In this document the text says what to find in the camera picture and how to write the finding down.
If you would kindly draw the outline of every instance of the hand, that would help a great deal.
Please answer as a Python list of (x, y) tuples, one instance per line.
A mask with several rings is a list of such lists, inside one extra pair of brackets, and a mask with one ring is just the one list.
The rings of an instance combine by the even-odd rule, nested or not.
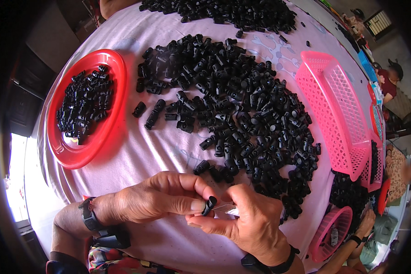
[(144, 223), (168, 216), (201, 213), (213, 189), (199, 176), (163, 171), (115, 194), (116, 212), (122, 222)]
[(246, 184), (231, 186), (223, 200), (233, 200), (239, 209), (236, 220), (214, 219), (209, 216), (186, 216), (187, 224), (200, 227), (206, 233), (223, 235), (255, 256), (267, 266), (286, 261), (290, 246), (279, 230), (282, 202), (265, 197)]
[(371, 230), (373, 229), (374, 221), (376, 219), (376, 215), (374, 214), (374, 211), (371, 209), (367, 209), (365, 212), (364, 218), (361, 221), (361, 224), (358, 227), (358, 230), (356, 231), (356, 235), (359, 235), (358, 237), (366, 237), (370, 234)]
[(391, 164), (392, 161), (393, 161), (393, 159), (387, 153), (387, 156), (385, 157), (385, 164), (389, 165), (389, 164)]

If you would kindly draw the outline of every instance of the pink tablecloth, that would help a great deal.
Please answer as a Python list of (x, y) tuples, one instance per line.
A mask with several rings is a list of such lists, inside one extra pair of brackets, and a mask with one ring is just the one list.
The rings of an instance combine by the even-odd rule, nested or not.
[[(42, 109), (38, 129), (38, 148), (42, 171), (46, 182), (66, 203), (82, 200), (82, 195), (98, 196), (119, 191), (137, 184), (159, 171), (171, 170), (191, 173), (201, 160), (211, 160), (223, 164), (214, 157), (213, 150), (200, 150), (198, 144), (208, 137), (204, 131), (187, 134), (175, 128), (175, 123), (160, 118), (151, 131), (143, 125), (154, 104), (159, 98), (167, 102), (175, 100), (172, 89), (161, 96), (135, 91), (137, 65), (142, 62), (141, 55), (148, 47), (166, 45), (172, 39), (179, 39), (187, 34), (201, 33), (213, 41), (234, 38), (236, 29), (233, 25), (215, 25), (212, 19), (202, 19), (187, 24), (180, 22), (178, 14), (163, 15), (149, 11), (139, 12), (138, 5), (133, 5), (103, 23), (76, 51), (66, 64), (47, 96)], [(297, 31), (285, 35), (289, 44), (284, 44), (276, 34), (269, 32), (249, 32), (238, 45), (256, 55), (256, 60), (270, 60), (278, 70), (277, 77), (287, 80), (287, 87), (296, 92), (299, 99), (312, 114), (305, 97), (301, 94), (294, 76), (301, 65), (300, 53), (303, 50), (326, 52), (338, 59), (355, 89), (366, 90), (367, 80), (359, 66), (340, 45), (337, 39), (327, 32), (315, 19), (295, 5), (289, 3), (297, 16)], [(98, 49), (113, 49), (124, 58), (128, 74), (128, 98), (125, 111), (120, 115), (110, 139), (101, 152), (85, 167), (78, 170), (62, 168), (50, 152), (46, 136), (46, 111), (53, 91), (63, 73), (77, 60)], [(200, 95), (194, 88), (188, 96)], [(143, 117), (136, 119), (131, 115), (139, 101), (147, 106)], [(316, 142), (324, 142), (315, 119), (310, 126)], [(301, 250), (304, 256), (318, 225), (323, 218), (333, 176), (327, 153), (322, 153), (310, 183), (312, 194), (305, 198), (303, 213), (296, 220), (285, 222), (280, 229), (285, 233), (290, 244)], [(287, 176), (293, 167), (285, 167), (280, 172)], [(227, 186), (215, 184), (208, 174), (202, 175), (219, 193)], [(236, 178), (236, 183), (248, 183), (244, 172)], [(148, 224), (130, 224), (132, 246), (128, 253), (134, 257), (155, 261), (184, 271), (195, 273), (244, 273), (240, 259), (244, 252), (235, 244), (219, 235), (208, 235), (197, 228), (187, 227), (184, 217), (171, 217)]]

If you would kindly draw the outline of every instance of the red plastic tray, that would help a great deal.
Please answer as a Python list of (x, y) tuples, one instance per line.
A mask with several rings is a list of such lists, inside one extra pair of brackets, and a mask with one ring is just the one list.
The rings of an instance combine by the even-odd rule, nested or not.
[[(103, 64), (108, 67), (108, 73), (113, 83), (113, 103), (108, 111), (108, 117), (97, 123), (93, 134), (89, 135), (83, 145), (77, 145), (76, 138), (67, 138), (60, 132), (56, 111), (61, 107), (65, 89), (71, 83), (71, 77), (85, 70), (91, 73)], [(52, 96), (47, 113), (47, 140), (56, 160), (65, 168), (77, 169), (88, 164), (99, 152), (114, 126), (123, 104), (126, 91), (126, 64), (119, 53), (114, 50), (97, 50), (76, 62), (63, 76)]]
[[(353, 211), (349, 206), (332, 209), (326, 216), (324, 216), (311, 244), (309, 245), (309, 252), (311, 253), (314, 262), (323, 262), (325, 259), (329, 258), (338, 247), (340, 247), (350, 228), (352, 217)], [(338, 244), (335, 246), (330, 245), (332, 224), (335, 224), (335, 227), (338, 229)]]

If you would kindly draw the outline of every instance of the wrist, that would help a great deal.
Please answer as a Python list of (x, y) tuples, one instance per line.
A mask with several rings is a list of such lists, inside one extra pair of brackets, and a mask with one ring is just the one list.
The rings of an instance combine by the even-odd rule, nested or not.
[(365, 232), (365, 231), (362, 231), (362, 230), (360, 230), (360, 229), (358, 228), (358, 230), (355, 232), (354, 235), (357, 236), (358, 238), (360, 238), (360, 239), (362, 240), (362, 238), (365, 237), (366, 232)]
[(256, 258), (266, 266), (277, 266), (286, 262), (290, 255), (290, 245), (286, 237), (279, 237), (277, 243), (266, 254), (258, 255)]
[(91, 210), (102, 226), (120, 224), (122, 222), (117, 210), (116, 193), (102, 195), (93, 199)]

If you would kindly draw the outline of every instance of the bracelet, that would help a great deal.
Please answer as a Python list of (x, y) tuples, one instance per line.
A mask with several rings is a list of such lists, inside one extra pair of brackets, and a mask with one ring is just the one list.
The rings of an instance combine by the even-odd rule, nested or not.
[(362, 243), (362, 240), (356, 235), (350, 236), (349, 241), (350, 240), (355, 241), (358, 244), (356, 247), (358, 247)]
[(241, 259), (241, 264), (243, 267), (256, 272), (256, 273), (263, 273), (263, 274), (281, 274), (288, 271), (294, 262), (294, 258), (296, 254), (300, 254), (300, 250), (296, 249), (295, 247), (290, 246), (290, 254), (286, 262), (279, 264), (278, 266), (266, 266), (261, 263), (256, 257), (248, 253)]
[(294, 262), (294, 258), (296, 254), (300, 254), (300, 250), (294, 248), (293, 246), (290, 246), (290, 254), (286, 262), (281, 263), (277, 266), (269, 266), (269, 269), (273, 272), (273, 274), (281, 274), (285, 273), (290, 269), (290, 266)]

